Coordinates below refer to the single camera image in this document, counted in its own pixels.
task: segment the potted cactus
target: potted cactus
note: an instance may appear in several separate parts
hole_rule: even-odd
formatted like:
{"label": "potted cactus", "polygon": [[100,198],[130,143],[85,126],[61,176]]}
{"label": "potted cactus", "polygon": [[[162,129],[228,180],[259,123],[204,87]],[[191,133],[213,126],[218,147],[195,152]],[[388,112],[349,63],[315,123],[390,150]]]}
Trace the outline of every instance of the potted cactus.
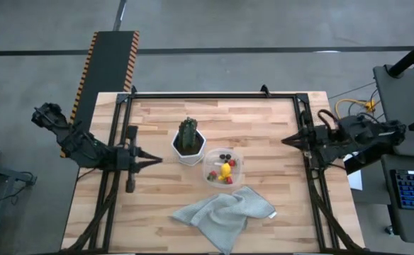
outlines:
{"label": "potted cactus", "polygon": [[204,157],[206,138],[196,129],[198,122],[188,117],[182,121],[174,139],[172,147],[179,156],[182,164],[194,166]]}

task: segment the wooden table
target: wooden table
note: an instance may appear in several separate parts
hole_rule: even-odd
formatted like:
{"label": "wooden table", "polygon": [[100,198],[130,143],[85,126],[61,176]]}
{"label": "wooden table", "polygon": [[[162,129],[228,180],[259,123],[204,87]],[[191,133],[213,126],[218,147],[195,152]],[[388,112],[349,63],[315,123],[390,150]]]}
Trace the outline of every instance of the wooden table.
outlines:
{"label": "wooden table", "polygon": [[[329,108],[325,92],[308,95],[313,113]],[[97,98],[90,130],[103,142],[108,140],[115,100],[116,93],[100,93]],[[195,227],[170,218],[185,205],[233,191],[209,186],[202,179],[202,164],[190,167],[177,162],[170,143],[187,116],[197,119],[198,129],[207,139],[206,152],[227,147],[244,157],[241,185],[255,189],[278,212],[273,219],[249,219],[233,252],[318,251],[302,154],[280,142],[297,132],[292,100],[254,98],[133,100],[130,124],[139,126],[138,146],[164,162],[136,175],[134,193],[125,193],[127,173],[122,173],[110,252],[218,252]],[[335,217],[350,237],[364,246],[345,171],[328,169],[326,179]],[[101,172],[95,171],[78,182],[63,248],[69,247],[92,219],[100,180]],[[325,220],[323,229],[329,243]]]}

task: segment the yellow cable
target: yellow cable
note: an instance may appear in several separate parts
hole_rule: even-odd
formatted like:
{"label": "yellow cable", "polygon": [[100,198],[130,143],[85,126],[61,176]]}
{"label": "yellow cable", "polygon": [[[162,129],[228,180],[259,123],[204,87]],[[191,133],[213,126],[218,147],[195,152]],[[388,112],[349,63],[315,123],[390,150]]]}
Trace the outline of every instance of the yellow cable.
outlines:
{"label": "yellow cable", "polygon": [[353,102],[353,103],[362,104],[363,106],[365,106],[365,105],[367,104],[367,102],[362,102],[362,101],[358,101],[358,100],[355,100],[355,99],[349,99],[349,98],[344,98],[344,99],[341,99],[341,100],[339,100],[338,102],[336,102],[336,104],[335,104],[336,116],[337,116],[338,118],[341,118],[341,116],[340,116],[340,112],[339,112],[339,110],[337,109],[337,107],[338,107],[338,106],[339,106],[339,104],[340,104],[340,103],[342,103],[342,102]]}

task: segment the yellow and black hazard stripe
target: yellow and black hazard stripe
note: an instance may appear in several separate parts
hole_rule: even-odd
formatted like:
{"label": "yellow and black hazard stripe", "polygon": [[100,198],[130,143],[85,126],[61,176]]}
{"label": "yellow and black hazard stripe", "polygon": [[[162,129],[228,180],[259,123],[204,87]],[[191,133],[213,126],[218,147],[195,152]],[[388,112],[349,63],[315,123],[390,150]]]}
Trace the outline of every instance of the yellow and black hazard stripe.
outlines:
{"label": "yellow and black hazard stripe", "polygon": [[[86,79],[87,69],[89,68],[89,63],[90,63],[91,58],[92,58],[92,52],[94,50],[94,45],[95,45],[95,42],[96,42],[96,36],[97,35],[98,35],[98,33],[95,32],[94,36],[92,38],[91,46],[89,47],[89,51],[87,52],[86,63],[84,64],[84,68],[82,70],[81,81],[79,82],[77,96],[74,99],[72,113],[70,114],[70,119],[68,120],[68,123],[70,123],[70,124],[74,123],[74,117],[77,114],[79,99],[81,98],[82,88],[84,87],[84,81]],[[65,157],[65,153],[61,151],[60,156]]]}
{"label": "yellow and black hazard stripe", "polygon": [[125,83],[123,85],[123,90],[125,92],[131,91],[131,80],[133,78],[133,70],[136,63],[136,54],[138,53],[138,43],[139,43],[139,31],[133,33],[133,39],[131,42],[130,56],[128,57],[128,66],[127,72],[125,73]]}

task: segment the cactus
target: cactus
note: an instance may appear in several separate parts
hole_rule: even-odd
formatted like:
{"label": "cactus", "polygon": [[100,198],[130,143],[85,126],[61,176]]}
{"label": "cactus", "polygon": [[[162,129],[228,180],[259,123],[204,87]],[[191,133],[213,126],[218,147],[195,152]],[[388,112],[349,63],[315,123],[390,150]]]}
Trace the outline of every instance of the cactus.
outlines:
{"label": "cactus", "polygon": [[196,128],[198,122],[190,117],[186,118],[179,126],[178,148],[185,151],[194,149],[196,143]]}

